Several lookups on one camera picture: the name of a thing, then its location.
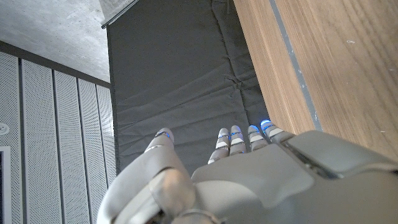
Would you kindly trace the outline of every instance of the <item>gray robotic arm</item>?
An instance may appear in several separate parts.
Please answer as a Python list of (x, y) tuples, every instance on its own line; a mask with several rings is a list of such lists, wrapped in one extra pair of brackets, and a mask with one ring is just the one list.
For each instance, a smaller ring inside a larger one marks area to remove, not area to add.
[(220, 130), (192, 177), (161, 129), (111, 184), (98, 223), (398, 223), (398, 164), (318, 131)]

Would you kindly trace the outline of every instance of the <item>wooden cabinet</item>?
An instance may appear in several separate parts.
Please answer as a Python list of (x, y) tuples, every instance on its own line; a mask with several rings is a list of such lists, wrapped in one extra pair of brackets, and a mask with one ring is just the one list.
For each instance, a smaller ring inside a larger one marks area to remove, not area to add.
[(234, 3), (275, 124), (398, 161), (398, 1)]

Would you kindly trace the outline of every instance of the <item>perforated wall panel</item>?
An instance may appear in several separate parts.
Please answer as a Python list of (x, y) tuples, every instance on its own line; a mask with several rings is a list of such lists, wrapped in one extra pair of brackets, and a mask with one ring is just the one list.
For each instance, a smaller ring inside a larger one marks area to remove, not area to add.
[(95, 84), (79, 79), (78, 87), (80, 92), (81, 121), (83, 125), (83, 144), (85, 147), (91, 221), (96, 223), (98, 209), (106, 192), (106, 174), (98, 105)]
[(99, 115), (101, 117), (106, 173), (108, 175), (108, 184), (111, 185), (112, 181), (116, 178), (111, 92), (108, 88), (97, 85), (97, 95)]
[(21, 132), (19, 119), (18, 58), (0, 52), (0, 123), (9, 126), (0, 146), (11, 147), (12, 223), (22, 223)]
[(76, 78), (55, 72), (55, 96), (66, 223), (89, 223)]
[(51, 69), (22, 60), (27, 223), (61, 223)]

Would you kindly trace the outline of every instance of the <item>gray padded mat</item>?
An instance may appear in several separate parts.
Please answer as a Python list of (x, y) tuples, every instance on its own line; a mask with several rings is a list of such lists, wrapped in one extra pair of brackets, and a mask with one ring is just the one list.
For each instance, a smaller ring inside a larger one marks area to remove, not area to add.
[(108, 27), (122, 170), (163, 127), (189, 173), (218, 131), (268, 119), (233, 1), (140, 0)]

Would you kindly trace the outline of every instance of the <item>concrete ceiling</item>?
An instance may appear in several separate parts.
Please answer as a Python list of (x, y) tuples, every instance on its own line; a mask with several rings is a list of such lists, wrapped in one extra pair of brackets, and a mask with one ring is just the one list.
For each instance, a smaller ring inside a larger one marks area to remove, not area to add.
[(109, 82), (98, 0), (0, 0), (0, 40)]

